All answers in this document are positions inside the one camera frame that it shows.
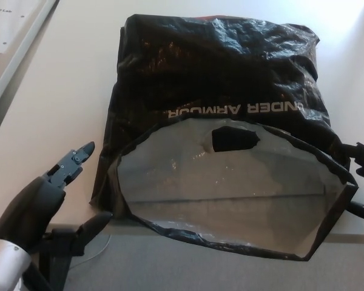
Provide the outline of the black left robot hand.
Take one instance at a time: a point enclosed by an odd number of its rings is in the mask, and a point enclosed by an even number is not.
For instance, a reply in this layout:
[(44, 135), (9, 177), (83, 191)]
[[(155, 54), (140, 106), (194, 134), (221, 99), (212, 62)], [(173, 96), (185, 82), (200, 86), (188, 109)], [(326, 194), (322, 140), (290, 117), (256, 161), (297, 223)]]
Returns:
[(65, 187), (82, 172), (82, 164), (94, 149), (94, 142), (89, 142), (78, 150), (71, 150), (45, 174), (26, 185), (0, 217), (0, 239), (30, 254), (49, 252), (56, 256), (82, 256), (85, 246), (112, 219), (110, 212), (96, 214), (76, 231), (54, 229), (48, 235), (46, 230), (64, 202)]

